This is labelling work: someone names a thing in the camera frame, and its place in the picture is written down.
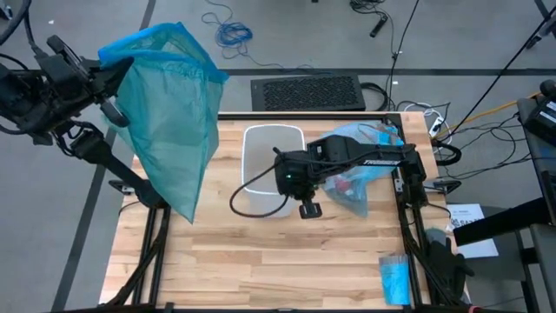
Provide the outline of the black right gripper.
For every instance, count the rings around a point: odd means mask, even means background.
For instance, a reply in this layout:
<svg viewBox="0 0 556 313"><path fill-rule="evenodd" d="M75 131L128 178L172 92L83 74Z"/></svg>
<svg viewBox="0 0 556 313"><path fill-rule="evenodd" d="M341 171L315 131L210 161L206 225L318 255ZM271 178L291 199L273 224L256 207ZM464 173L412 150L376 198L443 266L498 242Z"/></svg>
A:
<svg viewBox="0 0 556 313"><path fill-rule="evenodd" d="M301 201L299 207L302 219L322 216L322 209L313 202L315 192L324 182L324 176L313 170L310 155L305 150L282 152L273 149L275 157L275 183L280 195Z"/></svg>

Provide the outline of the black stand leg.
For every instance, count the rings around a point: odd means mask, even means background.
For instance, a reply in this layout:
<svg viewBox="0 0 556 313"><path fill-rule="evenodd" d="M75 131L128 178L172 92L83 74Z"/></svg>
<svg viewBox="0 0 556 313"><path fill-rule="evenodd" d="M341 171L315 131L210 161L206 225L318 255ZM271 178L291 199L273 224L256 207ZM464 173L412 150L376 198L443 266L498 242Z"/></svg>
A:
<svg viewBox="0 0 556 313"><path fill-rule="evenodd" d="M542 27L535 35L527 41L526 49L530 50L534 45L540 42L544 37L552 35L556 39L556 10L550 13L546 8L543 0L533 0L539 9L540 14L545 19Z"/></svg>

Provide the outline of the black box device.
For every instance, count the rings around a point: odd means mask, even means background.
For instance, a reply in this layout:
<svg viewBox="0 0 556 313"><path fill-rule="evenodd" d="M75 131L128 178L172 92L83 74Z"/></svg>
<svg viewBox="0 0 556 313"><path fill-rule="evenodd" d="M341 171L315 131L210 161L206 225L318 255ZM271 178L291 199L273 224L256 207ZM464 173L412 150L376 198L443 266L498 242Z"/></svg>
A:
<svg viewBox="0 0 556 313"><path fill-rule="evenodd" d="M518 101L523 127L556 147L556 81L545 80L540 95Z"/></svg>

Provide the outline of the white plastic trash bin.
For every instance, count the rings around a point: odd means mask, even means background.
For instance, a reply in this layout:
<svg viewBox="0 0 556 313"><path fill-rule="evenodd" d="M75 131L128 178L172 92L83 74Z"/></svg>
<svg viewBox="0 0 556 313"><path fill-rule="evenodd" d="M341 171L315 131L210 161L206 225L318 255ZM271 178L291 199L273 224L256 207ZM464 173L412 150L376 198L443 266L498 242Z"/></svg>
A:
<svg viewBox="0 0 556 313"><path fill-rule="evenodd" d="M286 124L250 126L244 131L242 146L242 183L246 183L267 170L275 162L273 148L280 151L304 150L305 139L300 128ZM285 200L278 193L275 172L246 186L241 193L247 197L248 206L241 212L263 215L277 209Z"/></svg>

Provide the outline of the white printed sheet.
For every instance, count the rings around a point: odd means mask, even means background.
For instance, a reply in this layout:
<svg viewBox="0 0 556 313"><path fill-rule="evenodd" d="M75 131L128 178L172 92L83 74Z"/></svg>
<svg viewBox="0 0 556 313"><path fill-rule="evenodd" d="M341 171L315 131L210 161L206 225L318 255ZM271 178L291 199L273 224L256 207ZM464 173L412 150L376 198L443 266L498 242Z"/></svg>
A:
<svg viewBox="0 0 556 313"><path fill-rule="evenodd" d="M448 233L452 233L456 228L485 218L482 208L478 203L449 204L447 209L451 213L450 222L446 226ZM499 255L493 239L486 239L466 245L457 243L457 251L466 259L496 257Z"/></svg>

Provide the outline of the large teal cloth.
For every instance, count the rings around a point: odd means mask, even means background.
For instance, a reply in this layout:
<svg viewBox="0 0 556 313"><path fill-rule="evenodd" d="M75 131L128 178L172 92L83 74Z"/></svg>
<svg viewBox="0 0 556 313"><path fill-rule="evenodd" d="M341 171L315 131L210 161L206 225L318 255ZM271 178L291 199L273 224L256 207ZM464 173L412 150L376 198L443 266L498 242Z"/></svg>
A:
<svg viewBox="0 0 556 313"><path fill-rule="evenodd" d="M139 158L164 200L195 220L205 169L219 145L218 113L228 75L182 23L160 23L102 47L103 68L134 62L115 106L129 119L113 129Z"/></svg>

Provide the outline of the black aluminium rig frame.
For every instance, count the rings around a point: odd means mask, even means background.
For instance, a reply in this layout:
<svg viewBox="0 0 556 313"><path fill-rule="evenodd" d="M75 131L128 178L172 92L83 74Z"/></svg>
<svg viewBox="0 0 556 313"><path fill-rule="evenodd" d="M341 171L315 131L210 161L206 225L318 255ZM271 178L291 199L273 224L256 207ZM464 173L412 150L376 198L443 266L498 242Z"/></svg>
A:
<svg viewBox="0 0 556 313"><path fill-rule="evenodd" d="M244 131L286 124L307 140L350 122L356 113L231 113L219 122L220 145L202 186L195 221L169 218L162 261L148 267L142 297L158 308L268 310L272 313L402 313L385 303L379 259L402 252L393 182L382 178L367 189L370 214L359 218L319 193L323 215L304 220L238 216L248 199L235 196L241 182Z"/></svg>

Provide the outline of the light blue trash bag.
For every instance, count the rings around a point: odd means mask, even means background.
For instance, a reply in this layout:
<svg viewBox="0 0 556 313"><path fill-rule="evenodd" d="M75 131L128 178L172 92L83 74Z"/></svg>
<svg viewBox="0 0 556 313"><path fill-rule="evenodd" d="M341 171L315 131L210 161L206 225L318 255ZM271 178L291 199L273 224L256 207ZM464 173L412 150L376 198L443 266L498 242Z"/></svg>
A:
<svg viewBox="0 0 556 313"><path fill-rule="evenodd" d="M332 135L351 137L358 143L403 145L404 142L394 126L378 121L364 121L342 125L324 133L321 138ZM395 167L354 167L351 170L326 179L321 188L334 202L340 204L357 216L368 216L367 184L385 176L390 176ZM352 183L353 194L345 195L334 189L336 177L349 180Z"/></svg>

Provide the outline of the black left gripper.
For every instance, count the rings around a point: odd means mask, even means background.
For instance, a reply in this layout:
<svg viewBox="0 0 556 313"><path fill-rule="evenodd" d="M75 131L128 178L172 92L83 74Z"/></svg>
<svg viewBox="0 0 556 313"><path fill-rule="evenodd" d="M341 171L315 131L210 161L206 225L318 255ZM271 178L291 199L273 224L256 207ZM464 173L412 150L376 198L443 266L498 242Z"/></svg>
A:
<svg viewBox="0 0 556 313"><path fill-rule="evenodd" d="M38 59L38 64L54 91L54 97L47 102L51 119L63 121L76 117L89 105L101 105L101 111L116 126L127 127L129 119L112 104L109 99L117 96L123 78L134 62L133 57L122 60L103 69L95 60L82 59L87 73L48 72L43 62L47 57Z"/></svg>

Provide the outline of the black power strip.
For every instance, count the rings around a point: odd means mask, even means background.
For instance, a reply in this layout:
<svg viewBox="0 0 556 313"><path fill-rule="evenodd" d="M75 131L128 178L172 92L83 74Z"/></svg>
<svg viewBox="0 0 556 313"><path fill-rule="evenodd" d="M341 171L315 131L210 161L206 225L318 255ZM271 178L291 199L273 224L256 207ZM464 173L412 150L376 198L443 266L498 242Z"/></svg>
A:
<svg viewBox="0 0 556 313"><path fill-rule="evenodd" d="M380 18L379 22L370 31L369 36L372 37L372 38L377 37L378 33L381 31L381 29L384 27L384 25L388 22L388 20L389 20L388 16L381 15L381 18Z"/></svg>

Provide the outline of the black perforated metal case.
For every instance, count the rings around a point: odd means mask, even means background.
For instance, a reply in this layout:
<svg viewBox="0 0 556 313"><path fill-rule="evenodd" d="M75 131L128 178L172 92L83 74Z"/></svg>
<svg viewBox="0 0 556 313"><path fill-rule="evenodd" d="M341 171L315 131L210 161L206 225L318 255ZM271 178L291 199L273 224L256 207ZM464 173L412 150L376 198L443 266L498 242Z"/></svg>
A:
<svg viewBox="0 0 556 313"><path fill-rule="evenodd" d="M355 75L254 79L252 111L365 111Z"/></svg>

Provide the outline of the white power strip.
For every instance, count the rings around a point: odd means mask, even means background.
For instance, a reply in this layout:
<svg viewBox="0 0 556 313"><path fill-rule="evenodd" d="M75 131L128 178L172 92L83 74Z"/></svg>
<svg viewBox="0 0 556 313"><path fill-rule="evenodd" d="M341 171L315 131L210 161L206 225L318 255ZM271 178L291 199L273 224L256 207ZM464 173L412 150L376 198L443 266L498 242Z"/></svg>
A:
<svg viewBox="0 0 556 313"><path fill-rule="evenodd" d="M430 137L436 137L437 134L440 132L442 125L445 122L445 118L443 116L437 116L436 119L434 120L432 126L429 128L429 136Z"/></svg>

